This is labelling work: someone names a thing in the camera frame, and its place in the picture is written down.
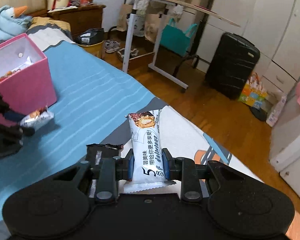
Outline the black snack bar wrapper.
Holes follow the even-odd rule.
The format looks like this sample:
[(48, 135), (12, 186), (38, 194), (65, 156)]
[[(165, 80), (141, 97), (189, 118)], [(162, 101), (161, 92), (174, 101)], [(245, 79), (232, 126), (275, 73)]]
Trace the black snack bar wrapper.
[(122, 149), (122, 144), (90, 144), (87, 145), (87, 154), (85, 156), (85, 160), (89, 161), (91, 165), (98, 165), (102, 158), (119, 156)]

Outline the small white snack packet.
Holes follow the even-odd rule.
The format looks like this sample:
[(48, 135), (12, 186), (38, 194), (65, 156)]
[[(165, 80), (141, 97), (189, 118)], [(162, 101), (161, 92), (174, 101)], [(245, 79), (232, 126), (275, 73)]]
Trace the small white snack packet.
[(45, 126), (54, 118), (54, 113), (47, 107), (40, 108), (29, 115), (25, 116), (19, 123), (20, 126), (32, 128), (35, 131)]

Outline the white chocolate snack bar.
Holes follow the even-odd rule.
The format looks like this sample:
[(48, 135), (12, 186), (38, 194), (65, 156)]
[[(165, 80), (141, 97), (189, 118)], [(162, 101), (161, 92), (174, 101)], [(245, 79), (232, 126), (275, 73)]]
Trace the white chocolate snack bar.
[(130, 113), (128, 121), (134, 154), (132, 179), (123, 186), (124, 193), (135, 193), (174, 185), (165, 177), (160, 143), (161, 110)]

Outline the pink storage box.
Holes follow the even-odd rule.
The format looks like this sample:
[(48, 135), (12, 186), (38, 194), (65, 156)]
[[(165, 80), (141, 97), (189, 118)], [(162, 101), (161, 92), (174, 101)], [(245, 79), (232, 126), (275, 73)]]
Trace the pink storage box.
[(0, 94), (22, 114), (57, 102), (48, 59), (27, 34), (0, 44)]

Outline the white paper bag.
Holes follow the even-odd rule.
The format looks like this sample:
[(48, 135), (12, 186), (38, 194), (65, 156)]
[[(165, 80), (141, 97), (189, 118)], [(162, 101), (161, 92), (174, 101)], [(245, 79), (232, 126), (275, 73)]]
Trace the white paper bag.
[(277, 120), (279, 119), (279, 116), (286, 104), (287, 101), (287, 95), (283, 94), (279, 101), (275, 103), (275, 105), (271, 108), (271, 110), (268, 112), (266, 123), (270, 126), (273, 127)]

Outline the colourful gift bag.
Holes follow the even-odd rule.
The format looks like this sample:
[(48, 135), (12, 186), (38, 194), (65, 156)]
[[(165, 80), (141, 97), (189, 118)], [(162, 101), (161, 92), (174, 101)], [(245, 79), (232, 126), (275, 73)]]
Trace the colourful gift bag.
[(246, 81), (238, 100), (255, 109), (260, 109), (268, 93), (258, 74), (253, 72)]

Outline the blue penguin plush toy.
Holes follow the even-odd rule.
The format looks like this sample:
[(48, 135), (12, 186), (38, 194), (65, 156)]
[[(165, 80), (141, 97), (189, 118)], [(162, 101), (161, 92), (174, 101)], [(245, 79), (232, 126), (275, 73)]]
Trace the blue penguin plush toy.
[(32, 24), (32, 16), (25, 15), (27, 6), (0, 8), (0, 43), (23, 34)]

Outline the black suitcase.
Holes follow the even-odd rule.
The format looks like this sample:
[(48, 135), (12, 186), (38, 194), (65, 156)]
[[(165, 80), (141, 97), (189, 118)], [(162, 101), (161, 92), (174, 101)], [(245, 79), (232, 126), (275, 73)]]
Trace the black suitcase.
[(221, 36), (205, 82), (224, 96), (237, 99), (259, 59), (260, 51), (253, 43), (226, 32)]

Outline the sneakers on floor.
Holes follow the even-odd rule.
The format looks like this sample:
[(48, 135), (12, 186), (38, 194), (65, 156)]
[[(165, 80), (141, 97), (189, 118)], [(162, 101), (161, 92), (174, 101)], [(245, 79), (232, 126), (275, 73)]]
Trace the sneakers on floor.
[(114, 40), (106, 40), (104, 42), (104, 50), (108, 54), (112, 54), (120, 49), (120, 42)]

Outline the teal tote bag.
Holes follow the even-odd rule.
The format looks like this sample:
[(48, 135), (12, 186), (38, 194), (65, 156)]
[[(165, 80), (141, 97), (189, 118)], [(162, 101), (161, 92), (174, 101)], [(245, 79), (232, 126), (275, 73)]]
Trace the teal tote bag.
[(186, 31), (182, 31), (176, 27), (175, 20), (171, 18), (162, 31), (160, 45), (184, 57), (197, 27), (197, 24), (192, 24)]

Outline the wooden nightstand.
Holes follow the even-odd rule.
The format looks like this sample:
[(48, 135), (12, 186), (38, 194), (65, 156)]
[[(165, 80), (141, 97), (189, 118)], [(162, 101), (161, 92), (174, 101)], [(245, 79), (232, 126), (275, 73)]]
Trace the wooden nightstand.
[(77, 7), (66, 10), (48, 12), (32, 19), (31, 28), (35, 25), (54, 24), (63, 30), (71, 32), (72, 38), (88, 29), (102, 28), (103, 10), (106, 8), (103, 4), (92, 4), (83, 7)]

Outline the brown paper bag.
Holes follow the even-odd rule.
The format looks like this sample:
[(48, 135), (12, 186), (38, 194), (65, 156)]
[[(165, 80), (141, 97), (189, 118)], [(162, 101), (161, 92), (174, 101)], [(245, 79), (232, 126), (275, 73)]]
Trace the brown paper bag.
[(130, 13), (132, 12), (133, 6), (130, 4), (121, 5), (119, 18), (117, 20), (116, 28), (118, 31), (127, 30), (127, 18), (129, 18)]

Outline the white adjustable desk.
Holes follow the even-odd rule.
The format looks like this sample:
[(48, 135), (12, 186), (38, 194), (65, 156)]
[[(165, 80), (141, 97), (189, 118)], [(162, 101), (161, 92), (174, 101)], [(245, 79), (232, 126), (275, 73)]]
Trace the white adjustable desk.
[[(136, 22), (136, 6), (137, 3), (141, 1), (141, 0), (135, 0), (134, 5), (133, 5), (133, 10), (130, 13), (130, 17), (129, 17), (129, 24), (128, 24), (128, 28), (127, 28), (127, 36), (126, 36), (126, 43), (125, 43), (125, 53), (123, 56), (123, 65), (122, 65), (122, 71), (127, 73), (128, 72), (128, 67), (129, 67), (129, 63), (133, 60), (136, 60), (139, 58), (139, 56), (136, 56), (134, 58), (130, 57), (130, 49), (132, 46), (132, 40), (133, 40), (133, 33), (134, 33), (134, 25)], [(231, 20), (224, 18), (220, 15), (218, 15), (217, 13), (206, 9), (204, 7), (198, 6), (198, 5), (193, 5), (190, 3), (186, 3), (183, 1), (179, 1), (179, 0), (148, 0), (148, 1), (152, 1), (152, 2), (158, 2), (158, 3), (162, 3), (165, 5), (164, 7), (164, 12), (162, 14), (159, 14), (159, 25), (154, 25), (154, 24), (145, 24), (145, 35), (150, 34), (150, 35), (154, 35), (156, 34), (156, 39), (154, 41), (154, 49), (151, 53), (145, 54), (145, 56), (148, 55), (153, 55), (153, 60), (150, 64), (148, 64), (148, 68), (150, 70), (153, 70), (159, 74), (161, 74), (162, 76), (168, 78), (169, 80), (171, 80), (172, 82), (176, 83), (177, 85), (179, 85), (181, 87), (181, 91), (184, 93), (186, 92), (186, 90), (188, 89), (188, 85), (185, 84), (184, 82), (180, 81), (177, 78), (177, 74), (179, 72), (179, 69), (181, 67), (181, 65), (183, 64), (183, 62), (188, 61), (188, 60), (194, 60), (194, 64), (193, 67), (195, 68), (198, 64), (199, 61), (199, 56), (196, 55), (196, 53), (192, 53), (191, 55), (187, 55), (185, 57), (182, 58), (182, 60), (180, 61), (180, 63), (175, 67), (173, 74), (169, 74), (167, 72), (165, 72), (164, 70), (158, 68), (155, 66), (155, 62), (157, 60), (157, 54), (159, 51), (159, 46), (160, 46), (160, 41), (161, 41), (161, 36), (162, 36), (162, 31), (164, 29), (165, 23), (166, 23), (166, 17), (168, 14), (168, 9), (167, 6), (171, 5), (171, 6), (177, 6), (177, 5), (182, 5), (183, 7), (186, 8), (190, 8), (193, 9), (195, 11), (198, 12), (202, 12), (206, 15), (209, 16), (213, 16), (221, 21), (224, 21), (230, 25), (233, 25), (235, 27), (239, 27), (240, 25), (232, 22)]]

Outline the white wardrobe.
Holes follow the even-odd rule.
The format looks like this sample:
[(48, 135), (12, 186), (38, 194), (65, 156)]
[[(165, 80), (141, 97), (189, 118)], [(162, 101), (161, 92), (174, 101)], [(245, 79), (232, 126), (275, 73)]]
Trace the white wardrobe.
[(237, 23), (210, 16), (197, 50), (198, 69), (207, 69), (224, 32), (236, 33), (260, 51), (254, 69), (275, 103), (300, 77), (300, 0), (214, 0), (212, 11)]

